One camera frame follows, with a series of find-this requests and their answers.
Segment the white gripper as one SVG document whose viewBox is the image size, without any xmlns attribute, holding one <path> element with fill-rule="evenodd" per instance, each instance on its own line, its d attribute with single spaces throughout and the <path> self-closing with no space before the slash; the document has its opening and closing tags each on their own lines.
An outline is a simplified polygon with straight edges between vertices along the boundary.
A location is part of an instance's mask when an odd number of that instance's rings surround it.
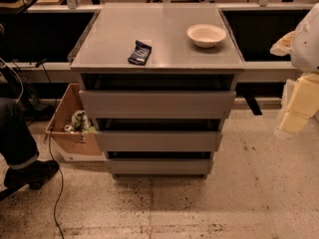
<svg viewBox="0 0 319 239">
<path fill-rule="evenodd" d="M 290 53 L 294 31 L 280 38 L 270 48 L 275 56 L 285 56 Z M 279 125 L 279 129 L 287 133 L 298 133 L 319 111 L 319 75 L 304 74 L 294 84 L 292 96 L 288 102 L 286 113 Z"/>
</svg>

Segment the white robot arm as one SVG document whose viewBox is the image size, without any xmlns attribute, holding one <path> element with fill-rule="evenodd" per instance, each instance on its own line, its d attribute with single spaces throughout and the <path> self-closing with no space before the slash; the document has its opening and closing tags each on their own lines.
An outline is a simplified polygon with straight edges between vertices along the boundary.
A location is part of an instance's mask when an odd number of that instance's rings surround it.
<svg viewBox="0 0 319 239">
<path fill-rule="evenodd" d="M 319 4 L 315 4 L 294 31 L 270 48 L 275 56 L 290 55 L 291 65 L 303 72 L 286 82 L 284 114 L 276 129 L 279 137 L 297 134 L 319 111 Z"/>
</svg>

